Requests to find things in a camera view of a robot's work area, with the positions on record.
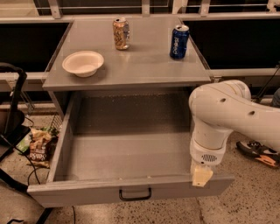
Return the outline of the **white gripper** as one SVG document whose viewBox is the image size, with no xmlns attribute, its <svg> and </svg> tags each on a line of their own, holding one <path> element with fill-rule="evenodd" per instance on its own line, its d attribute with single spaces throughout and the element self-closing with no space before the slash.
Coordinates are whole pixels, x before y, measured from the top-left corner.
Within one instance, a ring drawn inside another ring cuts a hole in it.
<svg viewBox="0 0 280 224">
<path fill-rule="evenodd" d="M 192 184 L 194 186 L 204 187 L 207 184 L 214 173 L 209 166 L 218 165 L 222 161 L 225 152 L 225 146 L 218 150 L 209 150 L 191 139 L 190 154 L 192 160 L 198 163 L 191 164 Z"/>
</svg>

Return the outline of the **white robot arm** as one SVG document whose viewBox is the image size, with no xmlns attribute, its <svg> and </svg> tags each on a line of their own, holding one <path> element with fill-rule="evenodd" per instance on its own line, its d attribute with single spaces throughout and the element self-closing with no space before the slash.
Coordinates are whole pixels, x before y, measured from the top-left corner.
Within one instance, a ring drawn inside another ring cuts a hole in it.
<svg viewBox="0 0 280 224">
<path fill-rule="evenodd" d="M 251 101 L 248 86 L 226 80 L 195 88 L 189 97 L 192 114 L 190 154 L 194 186 L 205 186 L 226 151 L 229 135 L 240 132 L 280 151 L 280 109 Z"/>
</svg>

